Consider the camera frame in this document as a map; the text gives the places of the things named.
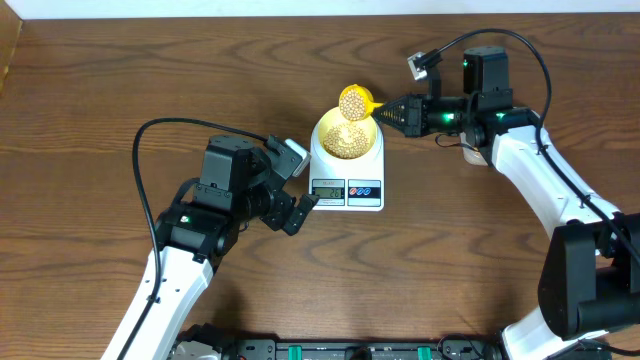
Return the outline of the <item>yellow measuring scoop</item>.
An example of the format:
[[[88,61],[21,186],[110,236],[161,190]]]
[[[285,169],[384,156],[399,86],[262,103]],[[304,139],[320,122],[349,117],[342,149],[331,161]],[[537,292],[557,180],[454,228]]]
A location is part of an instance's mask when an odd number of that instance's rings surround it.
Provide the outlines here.
[[[357,89],[365,99],[365,104],[366,104],[367,110],[366,110],[366,115],[362,120],[364,120],[365,118],[370,116],[375,108],[377,108],[377,107],[382,105],[382,103],[375,102],[373,100],[373,95],[371,94],[371,92],[368,89],[366,89],[365,87],[363,87],[363,86],[360,86],[360,85],[357,85],[357,84],[353,84],[353,85],[349,85],[346,88],[344,88],[343,91],[345,89],[351,89],[351,88]]]

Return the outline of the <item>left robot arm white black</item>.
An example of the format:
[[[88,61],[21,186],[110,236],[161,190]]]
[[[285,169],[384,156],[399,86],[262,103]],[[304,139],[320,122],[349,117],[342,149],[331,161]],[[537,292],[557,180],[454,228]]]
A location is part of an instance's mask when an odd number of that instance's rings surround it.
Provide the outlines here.
[[[247,222],[258,218],[274,231],[297,234],[319,198],[295,198],[284,186],[310,159],[291,139],[271,136],[258,147],[236,136],[211,137],[200,176],[181,185],[152,226],[155,247],[104,358],[168,358],[191,308]]]

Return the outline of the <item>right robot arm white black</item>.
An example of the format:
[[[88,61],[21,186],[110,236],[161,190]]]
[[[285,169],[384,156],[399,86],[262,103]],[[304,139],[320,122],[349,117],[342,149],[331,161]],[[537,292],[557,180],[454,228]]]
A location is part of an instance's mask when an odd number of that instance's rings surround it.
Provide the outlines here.
[[[595,193],[562,158],[528,107],[513,104],[502,47],[463,55],[461,97],[445,97],[437,50],[417,52],[408,65],[425,94],[410,94],[373,112],[407,137],[456,135],[465,151],[506,176],[550,238],[538,306],[501,333],[488,358],[551,359],[611,354],[596,338],[639,322],[639,217]]]

